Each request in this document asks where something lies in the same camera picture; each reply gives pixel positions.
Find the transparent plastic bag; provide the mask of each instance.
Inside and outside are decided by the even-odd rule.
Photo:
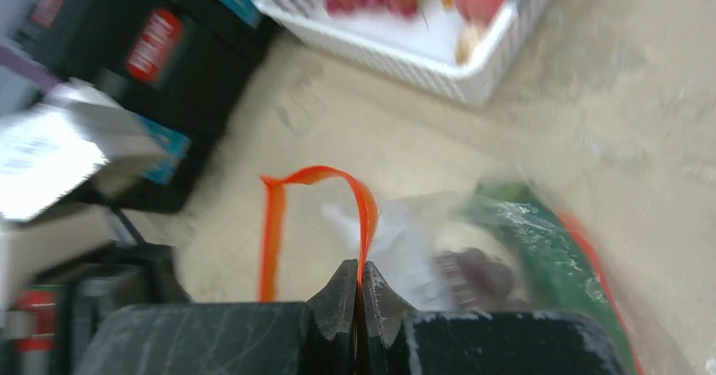
[[[317,181],[316,171],[295,176],[301,174],[298,183]],[[354,189],[357,213],[354,204],[339,198],[326,198],[320,207],[334,228],[333,237],[359,254],[359,267],[372,261],[390,287],[415,308],[582,313],[610,336],[625,373],[693,373],[648,308],[635,302],[637,293],[625,291],[610,276],[580,223],[555,201],[556,196],[531,181],[486,177],[472,193],[376,203],[367,187],[346,179]],[[271,210],[283,201],[272,198],[276,192],[279,198],[284,196],[282,185],[296,179],[264,181],[266,241],[281,231],[276,223],[281,218]],[[275,245],[264,245],[264,265],[272,264],[276,253]],[[275,265],[273,270],[263,271],[262,289],[273,286]],[[266,296],[271,293],[262,294],[262,300],[273,300]]]

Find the table surface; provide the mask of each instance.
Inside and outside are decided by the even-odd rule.
[[[190,204],[134,219],[152,241],[179,248],[196,299],[245,301],[256,295],[260,174],[330,165],[401,198],[469,190],[520,166],[589,227],[635,298],[634,320],[649,313],[706,373],[716,357],[714,13],[716,0],[555,0],[484,111],[285,35]],[[284,299],[309,297],[351,257],[317,212],[322,199],[346,196],[335,188],[290,190]]]

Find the plastic bag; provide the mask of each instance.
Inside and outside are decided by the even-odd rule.
[[[360,255],[361,272],[371,260],[415,308],[583,313],[611,337],[625,373],[693,373],[648,309],[635,304],[637,296],[610,277],[579,222],[532,182],[488,177],[472,193],[375,204],[367,187],[341,171],[306,170],[285,180],[264,178],[268,245],[263,258],[268,269],[263,271],[261,300],[275,296],[272,258],[279,250],[281,217],[275,211],[284,205],[282,185],[341,176],[354,190],[358,213],[352,204],[327,198],[320,208],[323,216]]]

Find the white basket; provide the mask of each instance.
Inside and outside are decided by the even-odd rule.
[[[440,96],[470,106],[483,106],[550,0],[506,0],[469,63],[462,66],[454,63],[452,58],[420,52],[423,46],[437,44],[444,46],[442,52],[446,49],[451,52],[451,45],[463,25],[457,14],[445,14],[439,0],[424,3],[423,13],[430,21],[422,31],[419,27],[423,19],[408,23],[391,18],[389,14],[385,19],[375,14],[358,15],[359,18],[364,16],[360,19],[332,19],[323,8],[325,0],[253,1],[260,12],[308,45],[349,58]],[[433,30],[430,30],[431,24],[437,24],[433,25]],[[395,36],[405,38],[405,43],[396,40]],[[443,41],[435,43],[436,36]]]

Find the purple cable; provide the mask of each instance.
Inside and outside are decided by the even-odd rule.
[[[36,83],[45,94],[61,82],[43,67],[22,58],[5,46],[0,46],[0,66],[9,68]]]

